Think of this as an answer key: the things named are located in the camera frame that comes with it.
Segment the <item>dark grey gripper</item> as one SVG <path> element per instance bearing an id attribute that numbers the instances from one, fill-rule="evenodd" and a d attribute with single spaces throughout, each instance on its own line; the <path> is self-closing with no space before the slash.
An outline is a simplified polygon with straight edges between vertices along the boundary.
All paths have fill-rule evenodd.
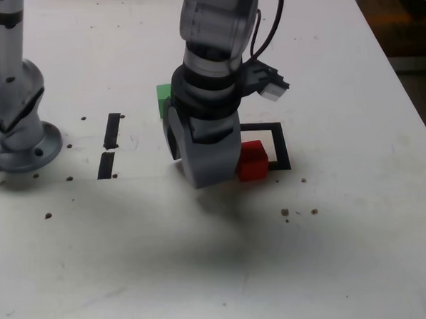
<path id="1" fill-rule="evenodd" d="M 191 184 L 205 188 L 232 178 L 241 150 L 238 112 L 212 121 L 189 118 L 185 122 L 171 97 L 163 106 L 167 146 L 173 160 L 182 160 Z"/>

